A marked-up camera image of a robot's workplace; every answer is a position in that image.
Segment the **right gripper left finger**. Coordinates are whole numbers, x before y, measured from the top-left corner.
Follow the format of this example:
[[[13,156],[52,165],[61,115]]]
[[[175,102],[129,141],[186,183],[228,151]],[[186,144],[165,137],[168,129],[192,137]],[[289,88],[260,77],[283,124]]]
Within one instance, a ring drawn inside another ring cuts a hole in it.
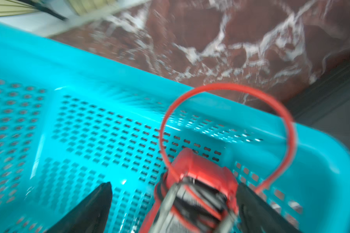
[[[111,202],[111,183],[102,183],[47,232],[103,233],[108,221]]]

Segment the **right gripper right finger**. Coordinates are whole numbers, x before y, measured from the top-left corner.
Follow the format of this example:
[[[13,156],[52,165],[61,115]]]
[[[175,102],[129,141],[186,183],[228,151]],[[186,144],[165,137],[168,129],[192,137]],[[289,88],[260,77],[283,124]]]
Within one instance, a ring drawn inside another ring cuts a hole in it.
[[[299,233],[246,184],[240,183],[236,200],[243,233]]]

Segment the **red multimeter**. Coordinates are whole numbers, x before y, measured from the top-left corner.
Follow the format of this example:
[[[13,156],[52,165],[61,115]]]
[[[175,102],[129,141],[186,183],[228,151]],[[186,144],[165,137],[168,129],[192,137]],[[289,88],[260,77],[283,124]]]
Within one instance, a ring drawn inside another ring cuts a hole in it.
[[[159,136],[164,136],[166,122],[187,99],[210,90],[235,90],[253,95],[270,105],[283,119],[287,129],[288,149],[278,168],[253,190],[259,197],[292,164],[297,149],[297,133],[289,111],[273,97],[239,84],[214,83],[197,87],[177,98],[167,110]],[[160,153],[167,171],[154,191],[155,204],[144,219],[142,233],[228,233],[240,220],[236,200],[237,182],[227,167],[183,149],[170,161],[163,142]]]

